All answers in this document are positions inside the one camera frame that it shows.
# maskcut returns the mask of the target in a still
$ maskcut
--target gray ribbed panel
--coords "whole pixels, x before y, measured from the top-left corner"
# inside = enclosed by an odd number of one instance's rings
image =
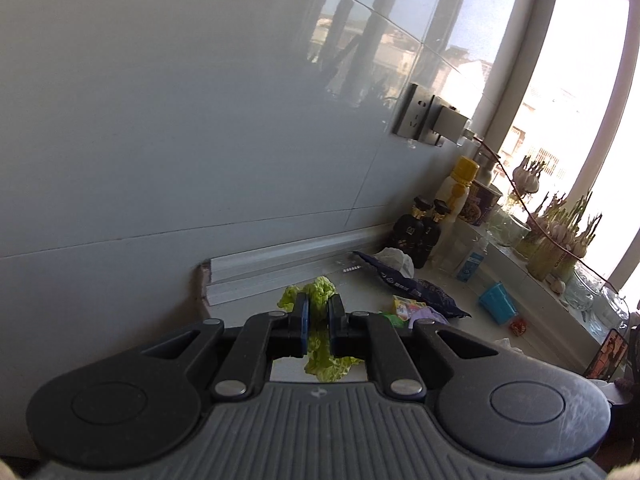
[[[513,470],[452,446],[419,404],[370,383],[268,383],[256,399],[221,404],[180,449],[139,468],[87,472],[49,463],[41,480],[596,480],[590,461]]]

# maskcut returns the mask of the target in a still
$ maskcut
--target blue plastic cup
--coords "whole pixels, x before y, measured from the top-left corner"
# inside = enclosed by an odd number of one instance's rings
[[[507,323],[517,314],[511,298],[507,295],[501,282],[495,283],[484,291],[482,296],[478,298],[478,302],[499,325]]]

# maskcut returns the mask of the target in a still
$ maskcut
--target leafy vegetable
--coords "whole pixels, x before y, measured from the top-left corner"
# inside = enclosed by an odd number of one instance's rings
[[[333,357],[329,348],[329,331],[326,325],[326,300],[335,294],[334,284],[325,276],[319,276],[313,283],[307,283],[302,290],[289,285],[278,302],[278,307],[286,312],[293,310],[296,294],[305,292],[309,296],[311,329],[308,338],[308,363],[305,372],[315,375],[323,383],[333,383],[344,377],[351,365],[360,359],[355,357]]]

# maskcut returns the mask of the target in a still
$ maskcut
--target black bottle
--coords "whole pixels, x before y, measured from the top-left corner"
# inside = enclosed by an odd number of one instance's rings
[[[427,262],[431,250],[435,247],[440,239],[440,226],[438,223],[442,220],[451,209],[447,207],[447,204],[443,200],[433,201],[433,216],[431,218],[423,218],[422,224],[424,226],[422,235],[415,245],[415,249],[409,254],[414,261],[414,267],[421,269]]]
[[[424,232],[422,218],[431,209],[431,205],[419,196],[414,198],[415,205],[411,214],[402,215],[394,224],[393,232],[386,243],[386,247],[395,247],[403,253],[409,254]]]

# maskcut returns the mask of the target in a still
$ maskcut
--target black bottle cap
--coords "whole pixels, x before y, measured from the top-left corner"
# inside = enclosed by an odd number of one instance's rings
[[[427,202],[425,199],[423,199],[421,196],[417,196],[414,198],[414,203],[415,206],[420,210],[420,211],[425,211],[427,212],[429,209],[431,209],[431,204],[429,202]]]
[[[447,215],[451,213],[451,209],[447,207],[447,203],[444,202],[444,200],[434,200],[433,207],[439,215]]]

